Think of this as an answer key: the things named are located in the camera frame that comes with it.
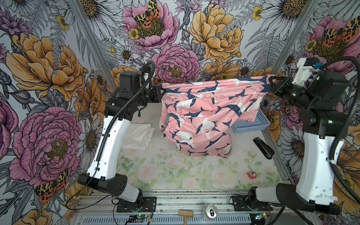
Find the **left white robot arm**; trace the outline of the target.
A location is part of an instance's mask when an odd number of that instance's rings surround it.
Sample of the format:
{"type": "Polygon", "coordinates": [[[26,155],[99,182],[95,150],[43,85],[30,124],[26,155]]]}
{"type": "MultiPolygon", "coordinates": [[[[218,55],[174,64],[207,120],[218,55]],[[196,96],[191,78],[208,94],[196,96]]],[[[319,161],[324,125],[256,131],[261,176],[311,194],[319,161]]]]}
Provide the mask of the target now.
{"type": "Polygon", "coordinates": [[[153,72],[121,74],[121,85],[105,107],[103,131],[93,162],[78,183],[117,197],[135,208],[143,204],[143,193],[130,185],[127,176],[116,172],[116,164],[127,129],[134,113],[148,103],[161,100],[161,88],[152,85],[153,72]]]}

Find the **pink patterned garment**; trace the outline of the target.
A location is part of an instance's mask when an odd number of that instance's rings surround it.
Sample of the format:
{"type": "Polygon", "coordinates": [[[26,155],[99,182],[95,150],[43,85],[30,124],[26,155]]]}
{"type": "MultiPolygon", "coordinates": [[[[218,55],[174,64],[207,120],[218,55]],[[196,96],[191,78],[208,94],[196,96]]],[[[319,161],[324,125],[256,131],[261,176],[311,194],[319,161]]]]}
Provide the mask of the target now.
{"type": "Polygon", "coordinates": [[[231,154],[228,133],[237,121],[253,122],[270,75],[181,84],[163,83],[159,128],[182,153],[194,157],[231,154]]]}

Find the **white printed t-shirt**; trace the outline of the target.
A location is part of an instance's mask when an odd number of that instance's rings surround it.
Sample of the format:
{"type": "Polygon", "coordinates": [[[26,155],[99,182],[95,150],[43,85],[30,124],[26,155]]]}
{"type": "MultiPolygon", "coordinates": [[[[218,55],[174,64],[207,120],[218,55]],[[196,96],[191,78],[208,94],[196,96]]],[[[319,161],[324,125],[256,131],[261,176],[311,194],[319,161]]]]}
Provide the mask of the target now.
{"type": "Polygon", "coordinates": [[[125,132],[121,149],[145,151],[151,142],[155,130],[151,123],[131,123],[125,132]]]}

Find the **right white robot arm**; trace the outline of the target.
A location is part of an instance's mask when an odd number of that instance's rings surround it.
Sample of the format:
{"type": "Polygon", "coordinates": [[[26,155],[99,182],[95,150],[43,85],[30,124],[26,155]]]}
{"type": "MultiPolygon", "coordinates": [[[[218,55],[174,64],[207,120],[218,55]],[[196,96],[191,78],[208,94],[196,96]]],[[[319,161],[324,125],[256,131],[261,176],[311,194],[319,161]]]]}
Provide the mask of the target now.
{"type": "Polygon", "coordinates": [[[321,68],[316,57],[301,58],[294,78],[279,77],[272,92],[296,107],[303,123],[304,160],[297,185],[280,183],[276,187],[252,187],[246,202],[252,210],[265,210],[269,204],[307,212],[337,215],[341,212],[333,194],[336,165],[343,145],[340,140],[334,153],[331,145],[347,115],[337,111],[339,97],[348,86],[340,73],[321,68]]]}

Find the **blue plastic laundry basket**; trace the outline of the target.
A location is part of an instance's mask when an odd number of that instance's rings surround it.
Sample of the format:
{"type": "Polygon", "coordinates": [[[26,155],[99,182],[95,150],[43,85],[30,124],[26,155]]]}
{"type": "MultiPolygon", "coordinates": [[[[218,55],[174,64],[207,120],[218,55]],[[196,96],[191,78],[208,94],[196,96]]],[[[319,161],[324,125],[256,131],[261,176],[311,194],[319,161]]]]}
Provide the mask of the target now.
{"type": "Polygon", "coordinates": [[[235,134],[247,133],[247,132],[255,132],[265,130],[270,126],[270,121],[260,109],[256,115],[256,118],[253,122],[249,121],[236,121],[231,129],[235,134]]]}

